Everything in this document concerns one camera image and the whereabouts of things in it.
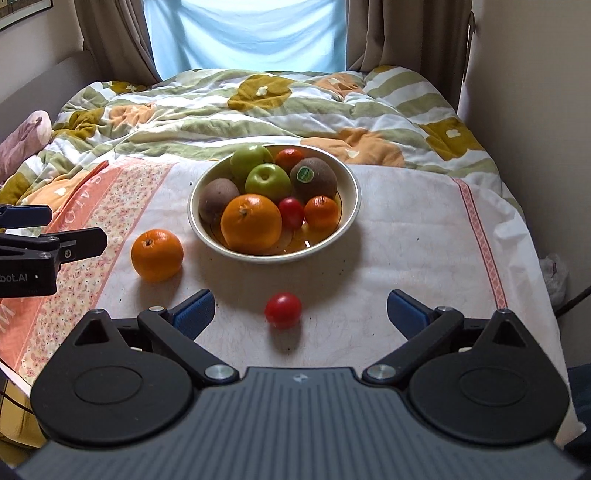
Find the bed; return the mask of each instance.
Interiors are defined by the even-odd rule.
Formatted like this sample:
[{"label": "bed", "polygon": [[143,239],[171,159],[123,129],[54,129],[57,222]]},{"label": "bed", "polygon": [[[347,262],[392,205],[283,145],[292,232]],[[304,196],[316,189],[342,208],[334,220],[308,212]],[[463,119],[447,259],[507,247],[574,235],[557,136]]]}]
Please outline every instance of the bed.
[{"label": "bed", "polygon": [[[266,143],[333,154],[359,179],[363,204],[326,252],[245,268],[195,237],[186,204],[213,161],[238,145]],[[54,218],[46,231],[100,226],[109,238],[101,257],[62,268],[55,296],[0,304],[10,320],[0,356],[31,384],[87,309],[135,316],[200,288],[212,290],[216,316],[197,341],[242,372],[248,365],[359,371],[405,341],[386,316],[387,294],[400,288],[473,317],[511,308],[567,381],[518,204],[444,98],[401,67],[198,70],[150,88],[91,83],[61,109],[53,141],[7,181],[0,203],[47,204]],[[173,231],[186,254],[182,273],[159,286],[140,281],[129,258],[149,228]],[[278,290],[302,299],[301,328],[267,329],[262,311]],[[556,443],[581,431],[571,406]]]}]

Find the ceramic bowl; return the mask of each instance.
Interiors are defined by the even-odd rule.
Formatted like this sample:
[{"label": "ceramic bowl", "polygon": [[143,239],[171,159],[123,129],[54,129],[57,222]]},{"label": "ceramic bowl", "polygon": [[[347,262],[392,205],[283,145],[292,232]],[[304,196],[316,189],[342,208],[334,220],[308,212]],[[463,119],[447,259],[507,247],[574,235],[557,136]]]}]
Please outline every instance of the ceramic bowl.
[{"label": "ceramic bowl", "polygon": [[361,191],[359,190],[359,183],[357,182],[357,179],[353,173],[344,163],[329,153],[320,150],[319,148],[308,147],[304,145],[285,144],[270,144],[265,145],[265,147],[269,149],[273,157],[275,157],[275,155],[277,155],[277,153],[279,153],[284,148],[297,148],[306,157],[321,158],[334,171],[338,182],[337,198],[335,198],[335,200],[340,204],[341,207],[340,221],[336,230],[327,238],[319,241],[318,243],[304,242],[306,244],[306,248],[294,252],[285,252],[285,250],[290,250],[289,248],[286,249],[285,246],[291,242],[291,232],[287,232],[286,230],[284,230],[278,245],[267,252],[267,255],[246,255],[232,251],[225,247],[219,228],[212,228],[209,224],[202,221],[201,217],[199,216],[199,197],[202,190],[205,188],[205,185],[207,185],[212,180],[220,178],[232,178],[232,174],[230,172],[231,155],[216,163],[196,182],[187,205],[187,213],[189,215],[189,223],[191,224],[191,228],[193,228],[193,231],[197,234],[197,236],[212,250],[215,250],[226,257],[243,262],[278,264],[300,260],[302,258],[308,257],[309,255],[316,254],[341,237],[355,221],[357,213],[359,212],[359,207],[361,206]]}]

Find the red tomato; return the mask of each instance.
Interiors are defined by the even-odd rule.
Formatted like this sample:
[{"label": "red tomato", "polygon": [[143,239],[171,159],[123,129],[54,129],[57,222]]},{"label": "red tomato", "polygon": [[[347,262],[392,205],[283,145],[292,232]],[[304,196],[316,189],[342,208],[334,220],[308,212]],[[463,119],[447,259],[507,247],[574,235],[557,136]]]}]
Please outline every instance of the red tomato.
[{"label": "red tomato", "polygon": [[283,226],[289,230],[297,230],[304,223],[304,206],[293,197],[287,197],[277,205],[283,220]]},{"label": "red tomato", "polygon": [[275,163],[289,175],[291,169],[303,160],[304,154],[296,148],[284,148],[275,156]]},{"label": "red tomato", "polygon": [[291,328],[300,321],[301,302],[291,293],[278,293],[271,297],[265,307],[267,322],[281,330]]}]

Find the orange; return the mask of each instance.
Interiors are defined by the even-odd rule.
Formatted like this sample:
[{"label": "orange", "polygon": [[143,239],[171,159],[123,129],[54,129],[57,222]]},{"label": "orange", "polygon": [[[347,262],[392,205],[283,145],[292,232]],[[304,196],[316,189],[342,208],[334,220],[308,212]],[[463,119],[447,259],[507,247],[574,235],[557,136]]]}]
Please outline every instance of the orange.
[{"label": "orange", "polygon": [[339,224],[340,210],[333,199],[319,195],[308,200],[304,216],[310,228],[333,231]]},{"label": "orange", "polygon": [[183,263],[183,246],[168,230],[148,230],[131,247],[131,263],[140,277],[149,282],[168,280]]},{"label": "orange", "polygon": [[267,197],[249,193],[228,203],[220,227],[230,250],[258,255],[279,240],[281,214]]}]

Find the picture frame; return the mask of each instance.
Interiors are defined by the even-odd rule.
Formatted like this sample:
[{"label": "picture frame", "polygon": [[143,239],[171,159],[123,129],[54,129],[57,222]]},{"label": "picture frame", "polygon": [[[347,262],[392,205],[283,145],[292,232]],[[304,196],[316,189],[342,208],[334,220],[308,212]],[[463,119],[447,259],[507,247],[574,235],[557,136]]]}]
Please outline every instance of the picture frame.
[{"label": "picture frame", "polygon": [[53,7],[53,0],[0,0],[0,31]]}]

